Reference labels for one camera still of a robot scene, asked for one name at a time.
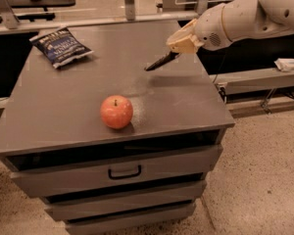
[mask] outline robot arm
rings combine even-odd
[[[294,34],[294,0],[234,0],[208,9],[168,38],[175,53],[226,48],[245,38]]]

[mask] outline cabinet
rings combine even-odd
[[[66,70],[31,51],[0,118],[0,159],[70,234],[193,214],[233,119],[195,56],[143,70],[177,29],[175,22],[72,28],[95,55]],[[118,131],[98,110],[116,91],[134,107],[131,125]]]

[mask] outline apple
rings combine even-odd
[[[133,107],[129,99],[121,95],[113,95],[102,102],[100,116],[107,126],[121,129],[130,123],[133,117]]]

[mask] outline floor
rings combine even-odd
[[[293,235],[294,101],[272,99],[271,115],[259,104],[227,105],[236,124],[222,140],[223,153],[193,215],[106,235]],[[0,163],[0,235],[16,234],[68,235],[40,200],[29,199],[11,182]]]

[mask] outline black drawer handle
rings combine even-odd
[[[120,180],[120,179],[131,178],[131,177],[139,176],[140,174],[141,174],[141,165],[139,165],[137,167],[137,172],[136,173],[130,174],[130,175],[113,176],[112,170],[111,169],[108,170],[109,178],[112,179],[112,180]]]

